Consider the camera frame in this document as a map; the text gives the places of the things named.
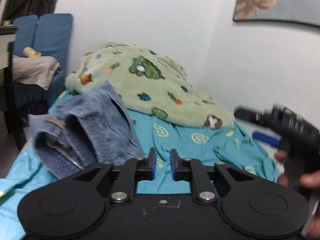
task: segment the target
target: white wall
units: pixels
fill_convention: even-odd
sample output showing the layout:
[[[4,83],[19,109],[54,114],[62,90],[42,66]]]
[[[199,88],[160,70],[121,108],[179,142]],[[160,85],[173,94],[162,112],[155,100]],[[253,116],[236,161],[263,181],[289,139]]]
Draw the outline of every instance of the white wall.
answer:
[[[235,0],[58,0],[74,29],[68,71],[105,39],[149,46],[178,60],[190,82],[229,111],[274,102],[320,127],[320,29],[232,22]]]

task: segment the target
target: floor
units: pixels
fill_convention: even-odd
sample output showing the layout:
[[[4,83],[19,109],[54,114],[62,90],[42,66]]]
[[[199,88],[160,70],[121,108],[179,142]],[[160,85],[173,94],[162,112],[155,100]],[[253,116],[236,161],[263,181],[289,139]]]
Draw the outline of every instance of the floor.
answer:
[[[24,130],[28,138],[28,129]],[[0,111],[0,179],[5,178],[19,151],[13,135],[8,135],[4,114]]]

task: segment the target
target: black trash bag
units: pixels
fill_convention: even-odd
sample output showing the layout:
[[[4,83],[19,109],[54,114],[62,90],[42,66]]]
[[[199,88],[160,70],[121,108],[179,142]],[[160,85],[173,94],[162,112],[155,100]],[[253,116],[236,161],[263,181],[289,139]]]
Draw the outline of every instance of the black trash bag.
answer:
[[[46,101],[30,101],[19,107],[19,116],[23,127],[28,127],[28,114],[38,115],[48,113],[48,103]]]

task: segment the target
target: small screw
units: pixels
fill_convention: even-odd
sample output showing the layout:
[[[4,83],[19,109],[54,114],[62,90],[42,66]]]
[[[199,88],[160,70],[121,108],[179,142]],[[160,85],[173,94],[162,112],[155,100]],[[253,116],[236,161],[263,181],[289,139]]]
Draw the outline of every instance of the small screw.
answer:
[[[199,194],[199,197],[204,200],[212,200],[214,199],[215,196],[216,196],[215,193],[210,191],[204,191]]]
[[[115,192],[111,195],[111,197],[115,200],[124,200],[127,198],[127,194],[125,192],[122,192],[122,191],[118,191],[118,192]]]

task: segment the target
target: light green blanket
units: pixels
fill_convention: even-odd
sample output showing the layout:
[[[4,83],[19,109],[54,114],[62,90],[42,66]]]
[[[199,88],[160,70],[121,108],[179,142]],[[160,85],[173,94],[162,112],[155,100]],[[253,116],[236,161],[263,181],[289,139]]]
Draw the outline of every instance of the light green blanket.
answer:
[[[183,126],[233,127],[229,112],[193,89],[178,62],[145,47],[105,41],[81,58],[79,70],[66,78],[66,88],[82,93],[107,79],[128,109]]]

